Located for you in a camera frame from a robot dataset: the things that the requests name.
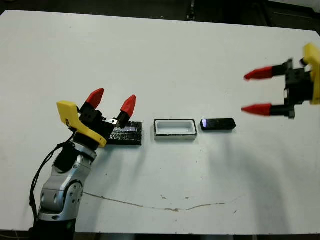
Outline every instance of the dark floor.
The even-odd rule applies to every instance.
[[[0,14],[5,10],[25,10],[92,14],[164,20],[227,23],[279,28],[313,30],[320,34],[320,13],[311,8],[292,6],[266,0],[0,0]],[[17,233],[20,239],[27,232]],[[14,231],[0,232],[0,240],[16,238]],[[197,235],[136,235],[144,239],[203,239]],[[102,234],[78,233],[76,240],[106,239]],[[252,236],[235,236],[235,240],[252,240]],[[258,240],[320,240],[320,235],[267,235]]]

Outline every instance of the white tabletop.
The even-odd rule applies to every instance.
[[[282,104],[284,77],[245,82],[294,57],[316,32],[259,26],[6,11],[0,16],[0,229],[27,230],[33,176],[70,132],[56,102],[81,106],[105,88],[99,110],[116,117],[136,94],[142,146],[97,151],[78,232],[307,234],[319,232],[320,108],[295,120],[241,107]],[[153,120],[195,119],[194,141],[155,141]],[[234,118],[232,133],[202,118]],[[48,164],[35,191],[37,205]]]

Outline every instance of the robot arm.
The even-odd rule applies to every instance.
[[[295,118],[295,105],[310,101],[312,105],[320,104],[320,51],[312,43],[303,48],[302,68],[294,69],[293,60],[289,59],[282,65],[267,66],[255,69],[244,76],[249,80],[269,79],[285,75],[284,104],[271,103],[254,104],[241,110],[250,114],[262,116],[285,116]],[[310,65],[311,71],[305,71]]]
[[[103,88],[94,91],[80,110],[73,102],[57,103],[61,121],[74,134],[72,140],[55,148],[62,148],[62,151],[55,159],[51,176],[42,188],[38,215],[33,190],[39,171],[32,182],[30,205],[35,217],[30,230],[31,239],[73,239],[85,181],[97,157],[95,151],[106,145],[106,139],[114,128],[126,126],[136,105],[136,96],[132,95],[124,102],[117,118],[106,119],[96,110],[103,93]]]

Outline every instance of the black rectangular device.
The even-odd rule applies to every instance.
[[[142,122],[129,121],[125,128],[115,128],[107,145],[142,145]]]
[[[206,130],[232,130],[236,127],[233,118],[215,118],[202,119],[200,122],[201,129]]]

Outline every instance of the black cable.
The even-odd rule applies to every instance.
[[[33,227],[36,226],[37,220],[38,220],[38,214],[37,214],[37,205],[36,205],[36,200],[35,200],[35,188],[38,182],[38,178],[40,175],[40,172],[42,170],[42,168],[46,165],[47,162],[50,161],[50,159],[53,157],[55,151],[57,151],[58,149],[62,148],[65,144],[69,143],[71,141],[71,139],[75,136],[76,131],[75,129],[70,129],[71,131],[73,131],[71,137],[69,137],[69,139],[65,142],[59,143],[44,159],[44,161],[42,162],[42,164],[40,165],[38,171],[36,172],[33,180],[32,180],[32,184],[31,184],[31,188],[30,188],[30,197],[29,197],[29,205],[32,208],[32,213],[33,213]]]

